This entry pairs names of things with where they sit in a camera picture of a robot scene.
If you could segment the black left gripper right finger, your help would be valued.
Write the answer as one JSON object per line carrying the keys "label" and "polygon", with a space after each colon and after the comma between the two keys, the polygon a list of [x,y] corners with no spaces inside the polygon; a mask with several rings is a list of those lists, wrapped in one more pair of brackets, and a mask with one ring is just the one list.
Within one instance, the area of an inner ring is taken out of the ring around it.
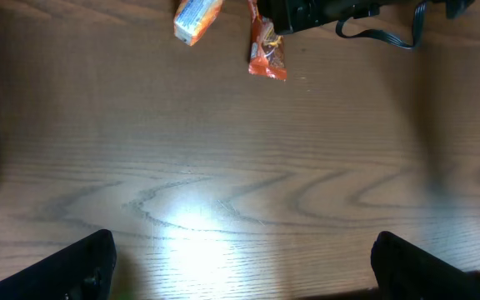
{"label": "black left gripper right finger", "polygon": [[370,261],[384,299],[480,299],[480,280],[391,232],[378,234]]}

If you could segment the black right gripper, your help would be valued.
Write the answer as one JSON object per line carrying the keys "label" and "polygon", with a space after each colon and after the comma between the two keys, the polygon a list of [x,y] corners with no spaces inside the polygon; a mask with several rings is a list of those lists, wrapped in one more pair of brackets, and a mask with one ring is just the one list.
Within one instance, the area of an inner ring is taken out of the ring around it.
{"label": "black right gripper", "polygon": [[269,18],[277,35],[288,35],[349,18],[368,18],[392,0],[258,0],[259,13]]}

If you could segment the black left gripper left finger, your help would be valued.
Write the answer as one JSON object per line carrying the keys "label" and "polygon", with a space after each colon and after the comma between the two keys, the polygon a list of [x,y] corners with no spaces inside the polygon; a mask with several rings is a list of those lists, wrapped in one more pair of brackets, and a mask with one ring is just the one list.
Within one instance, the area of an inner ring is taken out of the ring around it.
{"label": "black left gripper left finger", "polygon": [[117,252],[107,229],[0,281],[0,300],[109,298]]}

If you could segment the orange chocolate bar wrapper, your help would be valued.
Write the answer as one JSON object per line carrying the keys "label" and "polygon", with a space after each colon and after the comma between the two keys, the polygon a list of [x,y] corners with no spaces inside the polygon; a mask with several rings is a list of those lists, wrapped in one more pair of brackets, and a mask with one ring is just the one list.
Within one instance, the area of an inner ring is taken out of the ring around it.
{"label": "orange chocolate bar wrapper", "polygon": [[273,22],[258,9],[258,0],[248,0],[251,14],[251,50],[248,71],[252,75],[287,79],[283,37],[274,32]]}

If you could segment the orange white tissue pack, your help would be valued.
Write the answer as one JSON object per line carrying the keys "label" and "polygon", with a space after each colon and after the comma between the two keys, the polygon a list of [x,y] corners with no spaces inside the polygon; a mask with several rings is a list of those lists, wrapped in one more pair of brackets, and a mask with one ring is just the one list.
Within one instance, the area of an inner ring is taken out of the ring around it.
{"label": "orange white tissue pack", "polygon": [[174,35],[193,46],[217,18],[223,0],[182,0],[174,21]]}

